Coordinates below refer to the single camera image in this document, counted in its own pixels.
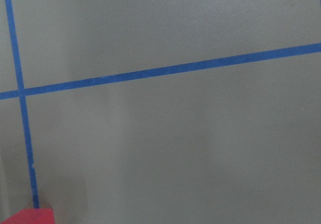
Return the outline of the red block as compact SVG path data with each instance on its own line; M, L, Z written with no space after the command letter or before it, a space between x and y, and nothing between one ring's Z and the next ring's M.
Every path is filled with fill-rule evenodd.
M1 224L55 224L54 212L51 208L23 209Z

